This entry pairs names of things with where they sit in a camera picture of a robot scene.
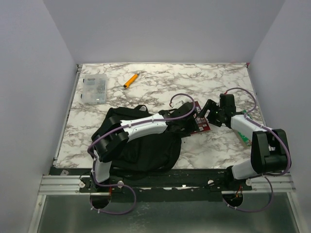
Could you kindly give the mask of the dark green book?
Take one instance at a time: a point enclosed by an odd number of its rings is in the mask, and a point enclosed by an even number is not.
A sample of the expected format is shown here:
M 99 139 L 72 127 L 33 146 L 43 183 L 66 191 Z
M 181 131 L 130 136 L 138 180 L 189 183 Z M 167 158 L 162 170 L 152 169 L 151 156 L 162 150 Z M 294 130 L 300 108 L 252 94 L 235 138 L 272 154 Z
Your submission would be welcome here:
M 243 135 L 242 133 L 235 131 L 235 135 L 237 136 L 237 138 L 240 140 L 240 142 L 242 143 L 242 145 L 244 147 L 250 147 L 252 145 L 251 140 L 249 140 L 245 135 Z

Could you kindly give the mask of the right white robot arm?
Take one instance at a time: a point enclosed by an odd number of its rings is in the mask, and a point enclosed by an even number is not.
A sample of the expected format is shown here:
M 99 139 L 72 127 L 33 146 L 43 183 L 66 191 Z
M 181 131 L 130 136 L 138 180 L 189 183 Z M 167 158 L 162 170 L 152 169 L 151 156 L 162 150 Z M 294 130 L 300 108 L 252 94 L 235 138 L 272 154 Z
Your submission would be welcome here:
M 235 190 L 241 180 L 260 175 L 280 176 L 291 167 L 291 157 L 287 136 L 282 129 L 266 127 L 247 116 L 247 113 L 236 110 L 232 94 L 220 94 L 219 102 L 208 99 L 201 112 L 203 118 L 208 114 L 208 123 L 214 126 L 223 124 L 251 140 L 250 159 L 229 168 L 231 174 L 224 177 L 224 186 Z

